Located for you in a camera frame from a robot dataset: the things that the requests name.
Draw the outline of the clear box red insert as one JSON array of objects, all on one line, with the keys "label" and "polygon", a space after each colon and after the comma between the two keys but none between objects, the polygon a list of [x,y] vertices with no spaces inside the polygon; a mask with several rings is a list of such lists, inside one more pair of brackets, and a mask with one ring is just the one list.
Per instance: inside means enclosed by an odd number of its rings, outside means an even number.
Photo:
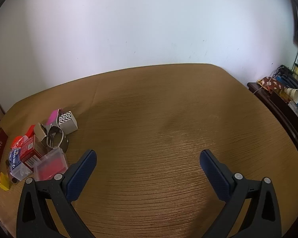
[{"label": "clear box red insert", "polygon": [[66,155],[60,147],[57,147],[34,164],[34,179],[37,182],[50,180],[56,174],[64,174],[67,169]]}]

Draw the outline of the clear floss pick box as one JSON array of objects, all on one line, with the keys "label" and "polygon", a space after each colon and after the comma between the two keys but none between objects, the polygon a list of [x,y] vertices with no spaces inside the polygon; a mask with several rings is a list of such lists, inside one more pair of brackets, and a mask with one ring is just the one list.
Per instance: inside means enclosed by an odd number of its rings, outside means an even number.
[{"label": "clear floss pick box", "polygon": [[9,153],[9,172],[12,177],[16,178],[18,181],[22,181],[27,178],[33,172],[25,165],[20,159],[21,148],[14,148]]}]

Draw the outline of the yellow small block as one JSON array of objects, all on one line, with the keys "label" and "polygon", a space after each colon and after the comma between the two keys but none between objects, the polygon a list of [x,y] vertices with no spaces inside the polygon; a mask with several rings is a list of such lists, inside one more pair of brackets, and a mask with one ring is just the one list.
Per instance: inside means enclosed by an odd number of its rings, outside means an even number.
[{"label": "yellow small block", "polygon": [[4,191],[8,191],[11,187],[10,178],[5,173],[0,173],[0,188]]}]

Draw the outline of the red cream carton box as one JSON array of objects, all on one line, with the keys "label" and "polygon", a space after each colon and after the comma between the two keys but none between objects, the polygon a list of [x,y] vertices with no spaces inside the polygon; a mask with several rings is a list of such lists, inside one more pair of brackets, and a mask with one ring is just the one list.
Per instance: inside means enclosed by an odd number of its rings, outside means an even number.
[{"label": "red cream carton box", "polygon": [[20,160],[29,169],[33,169],[34,164],[45,155],[45,148],[37,140],[36,136],[27,139],[21,146]]}]

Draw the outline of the silver metal clip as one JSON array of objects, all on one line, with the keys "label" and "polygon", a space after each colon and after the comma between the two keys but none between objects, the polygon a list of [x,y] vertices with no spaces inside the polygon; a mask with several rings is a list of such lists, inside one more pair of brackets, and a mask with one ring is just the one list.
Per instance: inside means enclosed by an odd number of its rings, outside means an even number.
[{"label": "silver metal clip", "polygon": [[60,148],[64,153],[67,152],[69,139],[65,132],[58,125],[43,125],[46,132],[46,144],[50,149]]}]

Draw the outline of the gold ribbed metal case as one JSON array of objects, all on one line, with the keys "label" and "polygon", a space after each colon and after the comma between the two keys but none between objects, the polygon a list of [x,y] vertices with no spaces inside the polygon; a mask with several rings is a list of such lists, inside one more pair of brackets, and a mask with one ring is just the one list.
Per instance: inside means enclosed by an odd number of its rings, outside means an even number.
[{"label": "gold ribbed metal case", "polygon": [[46,130],[46,127],[41,124],[41,123],[37,123],[35,126],[34,126],[34,134],[35,136],[37,137],[37,139],[42,142],[43,140],[46,139],[47,137],[47,130]]}]

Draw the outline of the red rectangular block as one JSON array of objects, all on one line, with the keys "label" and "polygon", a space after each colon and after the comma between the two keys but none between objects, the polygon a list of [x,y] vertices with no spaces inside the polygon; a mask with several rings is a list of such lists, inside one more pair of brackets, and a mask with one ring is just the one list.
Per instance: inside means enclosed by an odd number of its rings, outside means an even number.
[{"label": "red rectangular block", "polygon": [[34,132],[34,127],[35,127],[35,125],[31,125],[31,126],[29,127],[28,131],[26,132],[26,136],[27,136],[28,138],[31,138],[31,137],[35,134],[35,132]]}]

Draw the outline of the zigzag patterned white cube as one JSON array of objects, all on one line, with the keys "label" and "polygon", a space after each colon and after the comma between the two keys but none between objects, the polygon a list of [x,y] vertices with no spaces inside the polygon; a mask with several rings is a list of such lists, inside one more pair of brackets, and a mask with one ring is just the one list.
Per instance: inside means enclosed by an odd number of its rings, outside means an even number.
[{"label": "zigzag patterned white cube", "polygon": [[58,125],[62,129],[65,135],[78,130],[78,124],[76,118],[71,111],[68,111],[58,118]]}]

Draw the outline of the pink rectangular block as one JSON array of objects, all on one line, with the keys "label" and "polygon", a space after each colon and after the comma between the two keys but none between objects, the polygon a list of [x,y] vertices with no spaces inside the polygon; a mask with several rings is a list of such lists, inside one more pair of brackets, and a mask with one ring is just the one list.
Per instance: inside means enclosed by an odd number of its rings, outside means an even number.
[{"label": "pink rectangular block", "polygon": [[59,117],[63,114],[63,111],[61,108],[58,108],[56,110],[53,110],[52,113],[50,114],[46,125],[47,126],[56,126],[58,125]]}]

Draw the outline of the dark wooden side cabinet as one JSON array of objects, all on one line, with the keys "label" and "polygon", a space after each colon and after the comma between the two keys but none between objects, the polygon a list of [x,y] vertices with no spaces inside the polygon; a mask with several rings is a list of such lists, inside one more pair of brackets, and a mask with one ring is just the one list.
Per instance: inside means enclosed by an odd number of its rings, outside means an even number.
[{"label": "dark wooden side cabinet", "polygon": [[298,116],[294,111],[275,92],[269,93],[255,82],[247,87],[277,118],[298,150]]}]

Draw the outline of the paper cup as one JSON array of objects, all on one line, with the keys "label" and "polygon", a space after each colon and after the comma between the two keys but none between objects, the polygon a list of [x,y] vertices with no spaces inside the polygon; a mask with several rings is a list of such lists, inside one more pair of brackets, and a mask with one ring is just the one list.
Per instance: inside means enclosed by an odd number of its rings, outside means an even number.
[{"label": "paper cup", "polygon": [[298,89],[285,88],[285,93],[293,100],[296,104],[298,103]]}]

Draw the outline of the floral red cloth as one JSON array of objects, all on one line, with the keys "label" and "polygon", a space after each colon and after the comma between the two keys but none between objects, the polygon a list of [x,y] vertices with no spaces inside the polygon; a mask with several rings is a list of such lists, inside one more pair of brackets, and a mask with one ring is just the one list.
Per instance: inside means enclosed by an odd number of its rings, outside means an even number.
[{"label": "floral red cloth", "polygon": [[258,80],[257,84],[269,93],[272,93],[273,91],[279,92],[281,90],[284,90],[285,88],[285,86],[281,82],[274,79],[273,77],[264,77]]}]

